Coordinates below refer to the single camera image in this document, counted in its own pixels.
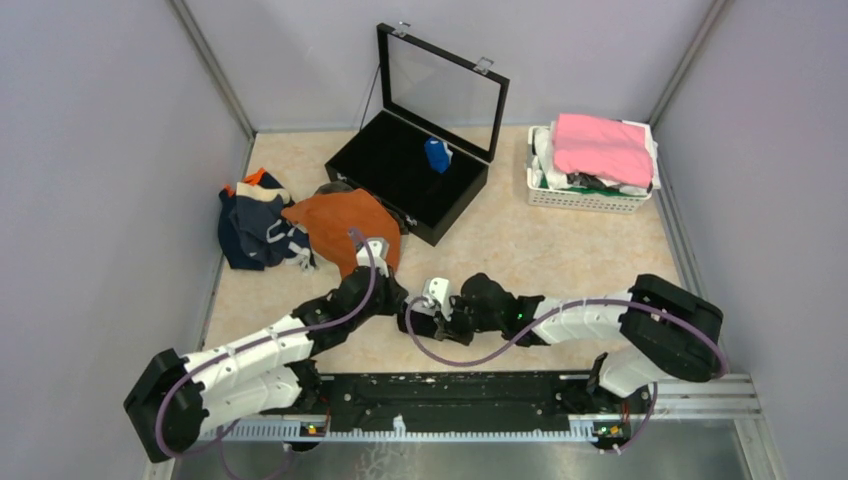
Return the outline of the orange underwear cream waistband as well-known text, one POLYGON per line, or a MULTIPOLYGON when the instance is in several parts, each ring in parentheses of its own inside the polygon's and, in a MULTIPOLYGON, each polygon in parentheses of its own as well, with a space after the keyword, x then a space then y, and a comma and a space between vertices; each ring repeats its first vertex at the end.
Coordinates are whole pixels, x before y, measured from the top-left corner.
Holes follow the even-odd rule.
POLYGON ((363 189, 314 195, 282 210, 289 222, 306 229, 313 251, 338 268, 345 277, 358 266, 352 228, 366 238, 382 238, 389 248, 385 260, 396 271, 402 235, 398 222, 378 200, 363 189))

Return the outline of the olive grey underwear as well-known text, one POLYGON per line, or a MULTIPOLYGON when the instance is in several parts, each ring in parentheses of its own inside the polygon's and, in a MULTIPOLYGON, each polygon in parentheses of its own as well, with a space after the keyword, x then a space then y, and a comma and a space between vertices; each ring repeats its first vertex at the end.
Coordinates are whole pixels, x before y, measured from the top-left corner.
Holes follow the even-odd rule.
POLYGON ((314 192, 315 195, 327 195, 333 193, 347 193, 354 191, 355 188, 348 185, 344 181, 336 180, 325 183, 319 186, 314 192))

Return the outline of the dark blue underwear cream waistband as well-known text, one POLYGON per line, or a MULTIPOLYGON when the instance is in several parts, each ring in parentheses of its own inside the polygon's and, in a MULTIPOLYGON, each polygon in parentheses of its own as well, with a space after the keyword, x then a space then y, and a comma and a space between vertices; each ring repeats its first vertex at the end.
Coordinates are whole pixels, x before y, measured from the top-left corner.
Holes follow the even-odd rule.
POLYGON ((263 267, 295 265, 302 271, 315 268, 306 230, 289 222, 282 212, 293 206, 282 187, 266 188, 240 182, 230 220, 236 228, 242 252, 263 267))

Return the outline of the royal blue underwear white trim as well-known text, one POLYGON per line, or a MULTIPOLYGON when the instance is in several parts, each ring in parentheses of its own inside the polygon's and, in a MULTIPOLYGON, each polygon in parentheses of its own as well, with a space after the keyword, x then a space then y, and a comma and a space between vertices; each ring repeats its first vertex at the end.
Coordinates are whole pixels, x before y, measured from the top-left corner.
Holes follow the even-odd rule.
POLYGON ((424 145, 425 155, 430 168, 443 174, 450 167, 453 151, 447 142, 436 137, 430 137, 424 145))

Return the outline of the black display case glass lid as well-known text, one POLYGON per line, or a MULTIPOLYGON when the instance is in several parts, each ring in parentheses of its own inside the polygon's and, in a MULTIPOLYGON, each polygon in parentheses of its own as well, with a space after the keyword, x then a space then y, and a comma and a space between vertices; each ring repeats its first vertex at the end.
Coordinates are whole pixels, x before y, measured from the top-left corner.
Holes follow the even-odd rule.
POLYGON ((487 182, 510 81, 492 60, 465 59, 413 36, 405 23, 378 24, 376 40, 381 107, 325 170, 368 191, 412 234, 437 245, 487 182), (430 137, 453 151, 443 174, 428 164, 430 137))

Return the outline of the navy underwear orange waistband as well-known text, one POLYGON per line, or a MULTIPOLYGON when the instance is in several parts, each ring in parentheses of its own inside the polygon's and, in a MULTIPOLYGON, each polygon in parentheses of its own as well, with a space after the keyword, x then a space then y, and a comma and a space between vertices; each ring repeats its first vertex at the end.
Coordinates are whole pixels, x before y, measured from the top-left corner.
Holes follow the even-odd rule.
POLYGON ((218 193, 221 211, 217 235, 229 266, 238 270, 263 271, 271 267, 268 229, 277 221, 270 202, 237 194, 225 185, 218 193))

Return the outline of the black underwear white trim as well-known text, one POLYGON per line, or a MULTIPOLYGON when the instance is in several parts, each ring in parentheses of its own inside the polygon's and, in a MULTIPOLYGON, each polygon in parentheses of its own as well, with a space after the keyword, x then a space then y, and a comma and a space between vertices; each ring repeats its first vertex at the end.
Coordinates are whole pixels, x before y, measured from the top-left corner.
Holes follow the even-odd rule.
POLYGON ((410 309, 408 303, 404 303, 399 308, 396 323, 398 330, 403 333, 408 332, 407 324, 410 324, 413 333, 423 338, 434 339, 438 330, 435 312, 432 309, 418 306, 410 309))

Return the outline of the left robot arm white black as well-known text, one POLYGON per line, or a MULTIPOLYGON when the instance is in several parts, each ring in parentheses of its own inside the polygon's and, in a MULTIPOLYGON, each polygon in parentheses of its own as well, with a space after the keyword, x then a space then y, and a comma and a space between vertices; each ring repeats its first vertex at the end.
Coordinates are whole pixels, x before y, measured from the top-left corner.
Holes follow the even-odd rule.
POLYGON ((394 314, 407 295, 388 265, 389 242, 357 238, 356 267, 330 292, 271 325, 205 351, 154 355, 123 407, 153 463, 188 453, 200 435, 270 410, 319 404, 314 357, 369 319, 394 314))

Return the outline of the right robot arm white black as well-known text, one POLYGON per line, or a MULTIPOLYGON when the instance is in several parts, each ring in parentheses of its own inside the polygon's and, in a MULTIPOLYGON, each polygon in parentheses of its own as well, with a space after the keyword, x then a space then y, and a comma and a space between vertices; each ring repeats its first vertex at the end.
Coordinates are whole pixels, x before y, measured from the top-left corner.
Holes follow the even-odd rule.
POLYGON ((484 273, 453 294, 433 278, 398 308, 400 331, 469 344, 475 334, 498 332, 507 346, 553 346, 578 340, 621 341, 596 360, 586 385, 589 404, 612 412, 650 383, 675 378, 718 379, 729 369, 718 340, 723 312, 710 302, 654 275, 640 274, 628 289, 598 298, 560 300, 516 296, 484 273))

